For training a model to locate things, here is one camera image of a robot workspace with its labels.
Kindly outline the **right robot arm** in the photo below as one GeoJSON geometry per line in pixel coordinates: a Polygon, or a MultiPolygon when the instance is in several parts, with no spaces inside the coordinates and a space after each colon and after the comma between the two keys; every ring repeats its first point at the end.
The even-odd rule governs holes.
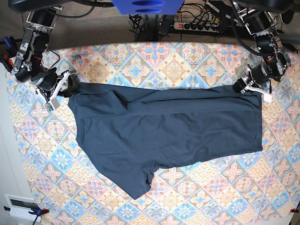
{"type": "Polygon", "coordinates": [[[11,74],[19,83],[29,82],[36,86],[37,93],[46,102],[57,96],[69,98],[79,93],[75,81],[75,71],[65,71],[57,74],[57,68],[43,65],[42,54],[46,52],[50,43],[50,31],[54,28],[53,22],[57,8],[37,10],[28,15],[30,26],[26,28],[19,50],[16,52],[11,74]]]}

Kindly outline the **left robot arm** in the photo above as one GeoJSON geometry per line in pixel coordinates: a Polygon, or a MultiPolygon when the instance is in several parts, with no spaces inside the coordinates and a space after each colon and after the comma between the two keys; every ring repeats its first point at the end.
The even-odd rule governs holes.
{"type": "Polygon", "coordinates": [[[262,57],[260,65],[248,66],[246,75],[236,81],[233,90],[237,93],[257,91],[271,94],[271,80],[280,82],[291,64],[277,33],[276,19],[269,12],[249,9],[234,1],[230,4],[233,9],[230,23],[239,44],[253,55],[262,57]],[[239,27],[245,28],[254,38],[256,51],[242,41],[239,27]]]}

